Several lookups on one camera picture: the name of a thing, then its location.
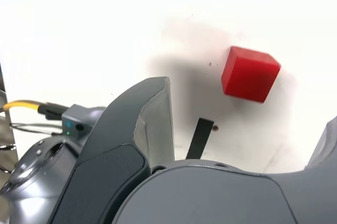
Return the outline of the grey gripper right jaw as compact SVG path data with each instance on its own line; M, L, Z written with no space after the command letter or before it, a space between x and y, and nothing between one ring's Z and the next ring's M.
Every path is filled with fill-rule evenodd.
M336 119L304 170L251 173L179 161L142 182L114 223L336 223Z

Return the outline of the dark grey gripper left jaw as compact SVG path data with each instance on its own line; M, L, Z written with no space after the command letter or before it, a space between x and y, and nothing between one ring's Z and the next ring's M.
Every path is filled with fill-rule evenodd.
M151 169L174 160L173 138L169 78L126 90L91 130L49 223L112 223Z

